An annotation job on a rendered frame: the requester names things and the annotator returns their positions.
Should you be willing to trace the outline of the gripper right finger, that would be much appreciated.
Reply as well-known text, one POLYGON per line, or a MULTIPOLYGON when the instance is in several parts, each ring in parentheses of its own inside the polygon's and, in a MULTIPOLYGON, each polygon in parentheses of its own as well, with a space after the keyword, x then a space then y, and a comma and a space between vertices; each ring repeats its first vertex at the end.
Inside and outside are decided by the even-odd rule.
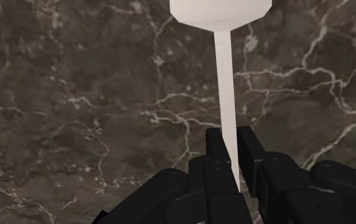
POLYGON ((238 127, 238 162, 264 224, 356 224, 356 169, 332 160, 309 171, 285 153, 265 151, 238 127))

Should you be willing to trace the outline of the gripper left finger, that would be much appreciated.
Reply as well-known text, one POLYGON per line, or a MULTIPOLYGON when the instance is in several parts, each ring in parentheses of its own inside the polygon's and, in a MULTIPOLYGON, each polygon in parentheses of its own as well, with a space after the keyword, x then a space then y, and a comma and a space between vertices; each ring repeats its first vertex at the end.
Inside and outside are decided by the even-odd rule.
POLYGON ((220 129, 206 130, 206 154, 188 167, 161 170, 92 224, 252 224, 220 129))

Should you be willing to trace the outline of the white long-handled spatula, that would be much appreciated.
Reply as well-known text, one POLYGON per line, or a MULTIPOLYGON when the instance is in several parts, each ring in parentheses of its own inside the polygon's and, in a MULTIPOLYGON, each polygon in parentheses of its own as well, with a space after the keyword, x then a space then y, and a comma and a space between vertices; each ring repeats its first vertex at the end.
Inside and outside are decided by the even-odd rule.
POLYGON ((231 31, 264 17, 272 7, 272 0, 169 0, 169 3, 170 13, 178 22, 214 34, 222 137, 239 187, 231 31))

